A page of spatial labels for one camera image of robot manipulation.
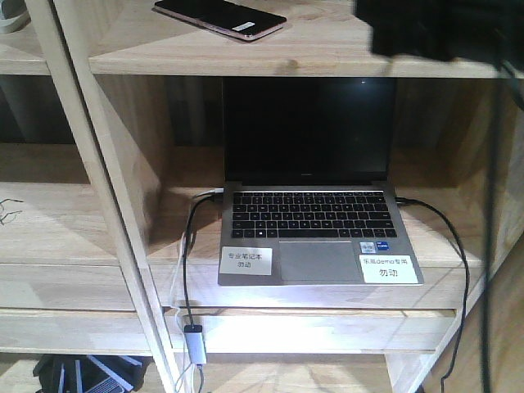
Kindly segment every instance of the processor sticker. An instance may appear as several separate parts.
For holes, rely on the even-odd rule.
[[[271,275],[271,248],[222,247],[220,272],[225,274]]]
[[[254,26],[255,24],[253,22],[246,22],[246,23],[243,23],[237,27],[233,27],[233,30],[235,31],[243,31],[251,26]]]
[[[418,284],[409,255],[359,255],[364,281],[370,284]]]
[[[360,251],[363,254],[377,254],[377,248],[373,242],[360,242]]]
[[[389,251],[390,245],[387,242],[377,242],[377,250],[379,251]]]

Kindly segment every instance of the cable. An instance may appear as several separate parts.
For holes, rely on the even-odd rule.
[[[198,368],[198,372],[200,373],[200,387],[198,388],[198,393],[202,393],[202,388],[204,387],[204,370],[202,369],[201,364],[198,364],[196,368]]]
[[[180,392],[180,389],[182,388],[182,385],[180,385],[180,387],[177,387],[178,383],[182,380],[184,374],[188,371],[188,369],[192,366],[192,364],[189,364],[181,373],[180,375],[178,376],[178,379],[177,381],[174,383],[174,391],[176,393],[179,393]]]
[[[182,268],[183,268],[183,294],[184,298],[186,300],[186,308],[187,308],[187,316],[189,317],[189,323],[191,324],[191,327],[195,327],[195,322],[193,321],[193,315],[191,312],[191,305],[189,304],[189,294],[187,293],[187,254],[189,252],[189,246],[191,243],[191,224],[193,217],[195,215],[195,211],[197,211],[197,207],[200,206],[203,202],[214,200],[215,195],[211,194],[208,196],[204,196],[202,199],[197,201],[195,205],[191,208],[191,212],[189,213],[189,217],[187,218],[187,224],[186,224],[186,231],[185,231],[185,239],[184,239],[184,250],[182,255]]]
[[[457,233],[457,230],[455,229],[453,224],[448,220],[448,218],[442,212],[440,212],[435,207],[433,207],[431,205],[428,205],[426,202],[422,202],[422,201],[419,201],[419,200],[416,200],[416,199],[408,199],[408,198],[397,197],[395,200],[396,200],[396,202],[397,202],[397,204],[399,206],[423,206],[423,207],[431,210],[432,212],[436,213],[437,215],[439,215],[444,220],[444,222],[448,226],[449,230],[453,234],[453,238],[454,238],[454,240],[457,243],[458,250],[460,251],[460,258],[462,259],[462,262],[464,263],[464,270],[465,270],[465,274],[466,274],[466,282],[465,282],[465,285],[464,285],[464,294],[463,294],[463,300],[462,300],[462,314],[460,316],[460,325],[458,326],[457,339],[455,341],[455,345],[454,345],[454,348],[453,348],[453,354],[451,356],[451,362],[449,362],[448,371],[440,379],[440,392],[444,393],[444,381],[451,375],[451,373],[453,372],[453,369],[455,367],[455,361],[457,359],[457,353],[459,352],[460,339],[462,338],[462,332],[463,332],[463,329],[464,329],[464,323],[466,321],[466,304],[467,304],[467,301],[468,301],[469,282],[470,282],[470,273],[469,273],[468,259],[466,258],[466,253],[464,251],[464,247],[463,247],[462,241],[460,240],[459,234]]]

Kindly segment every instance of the wooden shelving unit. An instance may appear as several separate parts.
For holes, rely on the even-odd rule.
[[[239,43],[159,15],[149,0],[27,0],[33,21],[0,36],[0,73],[50,74],[76,141],[0,146],[0,192],[25,201],[0,239],[0,283],[25,297],[0,304],[0,322],[11,320],[0,327],[27,335],[5,334],[0,349],[153,355],[157,368],[142,391],[174,389],[183,345],[176,313],[165,309],[180,304],[172,291],[178,241],[191,196],[221,187],[224,170],[220,148],[176,147],[164,75],[402,77],[411,81],[399,89],[404,119],[413,113],[414,78],[476,78],[439,91],[449,101],[438,116],[427,113],[434,124],[421,130],[433,142],[395,150],[391,180],[398,195],[437,206],[457,226],[472,268],[468,307],[477,300],[490,96],[481,79],[494,71],[471,61],[375,56],[351,1],[240,2],[288,23]],[[496,267],[524,228],[515,218],[524,211],[515,147],[524,140],[522,118],[508,110],[504,122]],[[456,332],[464,271],[438,218],[416,208],[403,218],[423,286],[232,288],[216,282],[219,208],[204,206],[188,280],[208,337],[206,390],[414,392]],[[58,290],[69,300],[57,301]],[[49,344],[30,335],[30,319],[54,323]],[[282,325],[294,329],[279,336]],[[23,356],[12,363],[31,367]]]
[[[210,34],[151,11],[151,2],[122,2],[111,27],[93,44],[95,74],[286,75],[492,78],[491,67],[368,50],[371,29],[353,15],[351,1],[241,2],[288,19],[282,31],[253,43]]]

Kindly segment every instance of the dark screen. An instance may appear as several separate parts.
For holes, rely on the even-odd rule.
[[[230,77],[223,94],[227,180],[386,178],[394,79]]]

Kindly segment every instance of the wooden shelf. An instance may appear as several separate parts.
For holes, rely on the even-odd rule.
[[[0,333],[0,352],[151,355],[134,312],[0,309]]]
[[[49,75],[33,25],[0,34],[0,74]]]
[[[0,144],[0,263],[113,264],[115,245],[76,146]]]
[[[0,354],[0,391],[40,389],[33,368],[39,355]],[[380,355],[210,355],[204,391],[391,392],[386,361]],[[200,381],[195,373],[196,389]],[[149,364],[140,393],[163,391],[156,365]]]
[[[160,15],[149,0],[129,0],[89,58],[95,74],[317,75],[493,78],[471,61],[387,59],[368,50],[371,29],[351,1],[242,0],[288,19],[275,34],[243,43]]]
[[[172,157],[174,162],[170,167],[178,170],[169,171],[165,182],[148,256],[163,305],[172,302],[169,291],[190,198],[198,192],[220,187],[223,182],[221,149],[177,147]],[[480,226],[443,174],[443,165],[433,151],[398,151],[392,161],[391,175],[397,194],[417,197],[437,206],[457,226],[468,252],[471,288],[474,288],[481,276]],[[194,304],[201,307],[459,309],[464,271],[459,255],[449,243],[451,235],[445,224],[431,212],[420,209],[410,208],[402,213],[425,285],[257,287],[252,291],[250,287],[217,284],[220,208],[205,204],[194,221],[198,235],[188,266],[191,297]]]

